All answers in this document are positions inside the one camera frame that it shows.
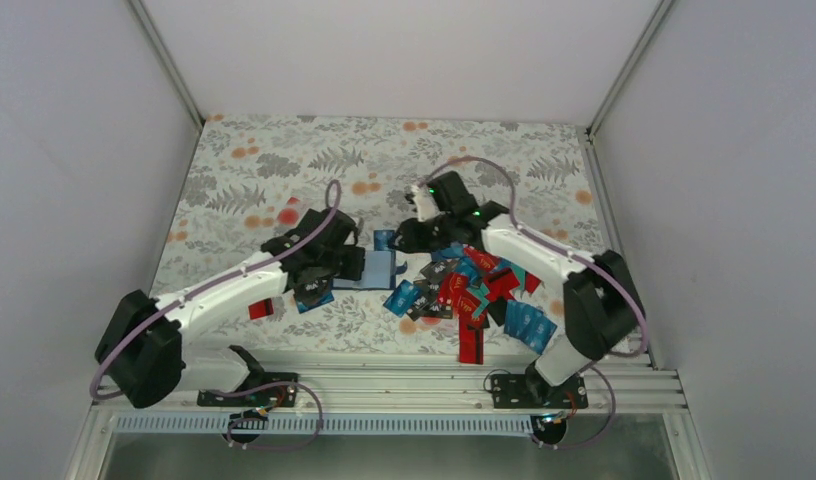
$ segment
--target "cable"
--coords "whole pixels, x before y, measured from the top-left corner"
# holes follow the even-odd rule
[[[331,192],[332,187],[337,189],[333,206],[329,205],[329,193]],[[198,295],[205,293],[206,291],[216,287],[217,285],[221,285],[225,282],[228,282],[229,280],[233,280],[242,275],[248,275],[249,272],[258,270],[260,268],[264,268],[275,262],[279,262],[282,259],[287,258],[289,255],[293,255],[294,253],[296,253],[300,248],[304,247],[305,245],[308,244],[308,242],[316,238],[317,235],[319,235],[323,231],[323,229],[325,229],[326,226],[332,221],[334,216],[337,214],[337,208],[340,206],[341,193],[342,190],[340,188],[340,182],[338,182],[337,180],[332,180],[328,183],[328,186],[326,187],[325,198],[326,207],[329,207],[330,210],[326,215],[325,220],[323,220],[321,224],[317,225],[317,228],[315,228],[305,238],[303,238],[302,240],[300,240],[287,250],[281,252],[280,254],[274,257],[270,257],[262,262],[249,265],[243,268],[242,270],[235,270],[233,272],[226,273],[225,275],[217,277],[214,280],[211,280],[210,282],[206,282],[204,285],[201,285],[198,288],[194,288],[192,291],[187,292],[184,295],[184,302],[186,303],[193,300]],[[139,325],[137,325],[137,327],[134,328],[134,330],[129,332],[128,335],[126,335],[125,337],[123,337],[123,339],[113,348],[113,350],[111,350],[111,353],[109,353],[108,356],[105,357],[104,360],[102,360],[102,362],[99,364],[99,368],[96,369],[96,373],[93,374],[93,380],[90,382],[90,397],[92,397],[93,400],[98,401],[110,400],[112,398],[119,397],[120,395],[123,394],[121,390],[109,393],[99,392],[99,385],[102,383],[102,377],[105,376],[105,373],[108,371],[108,368],[110,368],[111,364],[122,353],[122,351],[125,350],[125,347],[127,347],[129,343],[134,341],[134,339],[137,338],[138,335],[143,333],[144,330],[149,328],[150,325],[158,321],[161,317],[163,317],[167,313],[171,312],[174,308],[183,306],[184,304],[181,301],[174,300],[169,305],[162,307],[157,312],[149,316],[149,318],[147,318],[146,320],[143,320]]]
[[[629,308],[631,308],[632,312],[635,314],[635,319],[638,322],[638,327],[641,329],[641,344],[638,347],[638,349],[636,351],[632,352],[632,353],[613,352],[613,351],[609,352],[609,353],[611,355],[615,355],[615,356],[618,356],[618,357],[625,357],[625,358],[637,357],[638,355],[644,353],[646,351],[647,344],[649,343],[649,330],[647,328],[646,319],[644,318],[644,313],[643,313],[643,311],[641,311],[641,308],[638,306],[637,302],[635,302],[635,299],[632,298],[632,295],[625,288],[623,288],[623,286],[620,285],[620,283],[617,280],[615,280],[614,277],[609,275],[608,272],[606,272],[605,270],[600,268],[598,265],[594,264],[592,261],[588,260],[587,258],[582,257],[581,255],[579,255],[577,253],[574,253],[572,251],[569,251],[569,250],[566,250],[566,249],[564,249],[562,247],[554,245],[554,244],[544,240],[540,236],[530,232],[528,229],[524,228],[523,225],[520,224],[519,220],[517,220],[517,216],[514,213],[514,209],[515,209],[515,206],[517,204],[517,186],[514,185],[514,180],[511,178],[511,176],[508,174],[508,172],[506,172],[505,169],[502,168],[499,164],[497,164],[495,162],[492,162],[492,161],[490,161],[490,160],[488,160],[486,158],[473,157],[473,156],[465,156],[465,157],[461,157],[461,158],[452,159],[452,160],[449,160],[448,162],[444,163],[443,165],[440,165],[439,167],[435,168],[434,170],[432,170],[432,173],[428,174],[425,178],[420,180],[420,182],[417,184],[417,187],[422,187],[423,185],[428,183],[429,180],[434,178],[435,175],[437,175],[439,172],[441,172],[445,168],[450,167],[455,163],[461,163],[461,162],[464,162],[464,161],[484,163],[485,165],[489,165],[490,167],[492,167],[493,169],[495,169],[496,171],[498,171],[499,173],[502,174],[502,176],[505,178],[505,181],[508,182],[508,186],[511,188],[511,194],[510,194],[509,204],[508,204],[508,216],[511,219],[511,223],[514,225],[514,228],[518,232],[522,233],[526,238],[529,238],[530,240],[534,241],[538,245],[541,245],[541,246],[543,246],[543,247],[545,247],[545,248],[547,248],[547,249],[549,249],[549,250],[551,250],[551,251],[553,251],[553,252],[555,252],[555,253],[557,253],[559,255],[564,255],[565,257],[568,257],[568,258],[570,258],[572,260],[575,260],[576,262],[579,262],[580,264],[584,265],[585,267],[589,268],[590,270],[596,272],[597,275],[599,275],[600,277],[602,277],[603,280],[608,282],[608,284],[611,285],[617,291],[617,293],[620,294],[621,297],[623,297],[623,300],[626,301],[626,304],[629,305]],[[593,437],[591,437],[590,439],[588,439],[588,440],[586,440],[584,442],[581,442],[581,443],[574,444],[574,445],[565,445],[565,446],[553,445],[552,446],[553,450],[570,450],[570,449],[573,449],[573,448],[590,446],[590,445],[594,444],[595,442],[599,441],[599,439],[601,439],[602,436],[605,435],[605,433],[608,431],[608,429],[614,423],[614,420],[615,420],[614,415],[617,412],[617,397],[614,394],[614,388],[611,386],[611,382],[609,382],[608,378],[606,378],[606,376],[603,375],[602,372],[600,372],[594,366],[595,363],[596,363],[595,361],[589,363],[584,368],[579,370],[579,373],[581,373],[584,370],[587,370],[588,368],[590,368],[591,370],[596,372],[597,375],[599,375],[600,378],[602,378],[602,380],[605,382],[605,386],[608,388],[608,394],[611,397],[611,407],[609,408],[609,411],[608,411],[608,419],[606,420],[605,425],[602,427],[602,430],[597,432],[597,434],[594,435]],[[543,447],[543,442],[540,442],[534,435],[532,435],[532,440],[536,441],[536,443],[538,443],[538,445],[540,447]]]
[[[487,376],[485,376],[485,379],[482,380],[482,389],[488,393],[493,393],[493,390],[487,388],[487,381],[490,378],[490,376],[493,375],[494,372],[505,372],[508,375],[511,375],[511,372],[505,370],[504,368],[494,368],[493,370],[489,371]]]
[[[275,388],[275,387],[296,387],[296,388],[301,388],[302,390],[305,390],[305,392],[307,392],[308,395],[310,395],[312,399],[314,399],[314,403],[317,404],[317,424],[314,427],[314,432],[308,438],[306,438],[305,440],[303,440],[303,441],[301,441],[299,443],[293,444],[293,445],[282,445],[282,446],[253,445],[253,446],[250,447],[248,444],[235,442],[231,438],[231,431],[234,430],[234,428],[236,428],[237,426],[239,426],[242,423],[251,422],[251,421],[255,421],[255,420],[263,421],[263,419],[261,419],[261,418],[241,417],[241,418],[238,418],[237,420],[234,420],[233,422],[229,423],[229,425],[228,425],[228,430],[226,430],[226,432],[225,432],[225,439],[228,441],[228,446],[231,447],[234,444],[237,444],[241,448],[243,448],[244,450],[250,450],[251,449],[251,450],[262,450],[262,451],[267,451],[267,452],[292,452],[294,450],[299,450],[300,448],[303,448],[303,447],[306,447],[306,446],[310,445],[311,442],[313,442],[314,440],[317,439],[317,437],[320,436],[320,432],[322,431],[323,424],[325,422],[325,420],[323,418],[323,404],[320,402],[320,397],[318,397],[317,394],[314,393],[313,390],[311,390],[310,388],[308,388],[307,386],[305,386],[305,385],[303,385],[301,383],[287,382],[287,381],[284,381],[284,382],[272,382],[272,383],[265,383],[263,385],[259,385],[259,386],[255,387],[255,388],[250,388],[249,390],[244,390],[242,392],[218,392],[218,391],[212,390],[211,393],[213,393],[214,395],[220,396],[220,397],[225,397],[225,398],[237,398],[237,397],[245,397],[245,396],[251,395],[251,394],[253,394],[255,392],[260,392],[261,390],[266,390],[266,389]]]
[[[511,223],[514,225],[514,228],[516,228],[517,231],[522,233],[525,237],[529,238],[533,242],[535,242],[535,243],[537,243],[537,244],[539,244],[539,245],[541,245],[541,246],[543,246],[543,247],[545,247],[545,248],[547,248],[549,250],[552,250],[553,252],[555,252],[555,253],[557,253],[559,255],[569,257],[572,260],[575,260],[576,262],[581,263],[582,265],[589,268],[590,270],[593,270],[594,272],[596,272],[597,275],[602,277],[603,280],[608,282],[609,285],[614,287],[614,289],[617,290],[617,293],[619,293],[620,296],[623,297],[623,300],[626,301],[626,303],[629,305],[629,308],[631,308],[632,312],[635,314],[635,319],[637,320],[638,326],[641,329],[641,344],[638,347],[637,351],[632,352],[632,353],[623,353],[623,352],[609,352],[609,353],[611,355],[615,355],[615,356],[618,356],[618,357],[626,357],[626,358],[637,357],[638,355],[644,353],[646,351],[647,344],[649,343],[649,329],[647,328],[646,319],[644,318],[644,312],[641,311],[641,308],[638,306],[637,302],[635,302],[635,299],[632,298],[632,295],[628,291],[626,291],[626,289],[623,288],[623,286],[620,285],[620,283],[617,280],[615,280],[614,277],[609,275],[608,272],[606,272],[605,270],[600,268],[598,265],[594,264],[592,261],[588,260],[587,258],[585,258],[585,257],[583,257],[583,256],[581,256],[581,255],[579,255],[577,253],[574,253],[572,251],[569,251],[569,250],[566,250],[566,249],[564,249],[562,247],[554,245],[554,244],[552,244],[550,242],[547,242],[546,240],[544,240],[540,236],[535,235],[534,233],[530,232],[526,228],[523,228],[523,226],[520,224],[520,221],[517,220],[516,214],[514,213],[514,207],[516,206],[516,203],[517,203],[517,187],[514,185],[514,180],[511,179],[511,176],[508,175],[508,172],[506,172],[505,169],[502,168],[499,164],[497,164],[495,162],[492,162],[492,161],[490,161],[490,160],[488,160],[486,158],[473,157],[473,156],[466,156],[466,157],[452,159],[452,160],[449,160],[448,162],[444,163],[443,165],[435,168],[434,170],[432,170],[432,173],[428,174],[426,176],[426,178],[420,180],[420,183],[418,183],[417,186],[422,187],[423,185],[428,183],[429,180],[434,178],[434,176],[437,175],[438,172],[444,170],[445,168],[447,168],[447,167],[449,167],[449,166],[451,166],[453,164],[461,163],[461,162],[465,162],[465,161],[484,163],[485,165],[489,165],[489,166],[493,167],[495,170],[497,170],[499,173],[501,173],[503,177],[505,177],[505,181],[507,181],[508,186],[511,187],[511,196],[510,196],[510,200],[508,202],[508,216],[511,219]]]
[[[570,416],[567,418],[573,418],[576,416],[576,412],[579,411],[579,407],[576,406],[576,398],[570,392],[564,392],[567,394],[567,398],[570,399]]]
[[[611,407],[608,409],[608,418],[605,420],[605,425],[602,426],[596,435],[585,440],[584,442],[574,443],[573,445],[550,445],[549,447],[553,450],[573,450],[576,448],[590,447],[602,439],[602,437],[608,432],[611,425],[614,424],[614,421],[617,419],[617,416],[615,415],[617,413],[617,397],[614,394],[614,388],[611,386],[611,382],[609,382],[608,378],[596,367],[591,366],[589,368],[596,372],[600,378],[602,378],[602,381],[605,382],[605,386],[608,388],[608,395],[611,397]],[[538,445],[538,448],[544,447],[544,443],[538,440],[534,434],[531,435],[531,439]]]

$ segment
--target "black mounting bracket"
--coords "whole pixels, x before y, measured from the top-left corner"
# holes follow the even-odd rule
[[[588,407],[588,394],[585,381],[579,375],[573,375],[558,387],[552,388],[545,398],[535,398],[526,384],[523,374],[494,374],[490,377],[490,390],[493,396],[493,408],[511,410],[550,408],[571,409],[573,398],[577,409]]]
[[[259,375],[259,380],[257,380],[257,382],[259,382],[260,385],[273,382],[298,382],[298,381],[299,375],[296,373],[289,372],[263,372]],[[256,408],[266,405],[272,405],[273,403],[275,403],[275,406],[273,408],[275,407],[290,408],[295,406],[297,393],[296,388],[294,387],[281,387],[281,388],[284,389],[284,392],[281,392],[279,388],[268,388],[266,390],[255,392],[245,397],[234,398],[221,397],[219,395],[214,395],[211,392],[202,390],[199,392],[199,396],[196,397],[196,405],[199,405],[200,407]],[[280,398],[281,393],[284,393],[284,398],[281,399],[281,403],[279,404],[277,402]]]

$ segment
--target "table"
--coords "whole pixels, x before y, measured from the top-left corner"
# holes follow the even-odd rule
[[[374,229],[396,228],[412,214],[405,189],[435,165],[465,155],[494,160],[511,172],[522,221],[574,247],[604,249],[571,125],[214,115],[197,146],[152,294],[192,285],[242,261],[290,228],[293,219],[279,215],[289,198],[323,208],[332,178],[343,185],[341,210],[363,219],[359,244],[372,249]],[[480,201],[507,201],[502,176],[489,167],[469,163],[456,170]],[[403,261],[409,269],[399,279],[413,280],[429,256],[398,254],[397,262]],[[241,309],[206,335],[270,351],[457,355],[457,332],[397,318],[382,307],[389,293],[335,291],[334,302],[305,314],[288,293],[273,300],[273,315],[251,320]],[[561,285],[543,285],[530,301],[563,329],[561,298]],[[531,353],[496,325],[484,338],[485,355]]]

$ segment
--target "red card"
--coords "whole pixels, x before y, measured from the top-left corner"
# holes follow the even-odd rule
[[[452,306],[452,310],[454,310],[458,318],[473,318],[473,314],[479,308],[480,304],[479,299],[474,297],[470,292],[464,291],[461,293],[461,296],[458,297],[458,302]]]
[[[531,273],[526,272],[526,291],[535,293],[535,290],[540,286],[540,279]]]
[[[458,322],[458,361],[482,365],[484,363],[484,331],[473,328],[466,321]]]
[[[437,302],[441,305],[457,305],[461,294],[467,290],[467,277],[460,273],[450,273],[444,278]]]
[[[492,271],[499,265],[499,258],[485,252],[480,252],[473,247],[464,247],[464,253],[485,273]]]
[[[494,302],[499,297],[511,300],[514,298],[511,290],[520,286],[520,280],[517,279],[517,275],[514,275],[510,268],[506,268],[485,279],[485,285],[490,290],[490,293],[485,295],[485,298],[489,301]]]

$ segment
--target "black card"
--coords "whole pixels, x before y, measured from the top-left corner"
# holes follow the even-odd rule
[[[420,270],[420,274],[426,277],[430,283],[439,284],[440,282],[443,281],[444,277],[446,277],[446,275],[449,272],[455,269],[455,266],[457,264],[458,264],[457,259],[444,260],[442,262],[432,262],[423,267],[423,269]]]

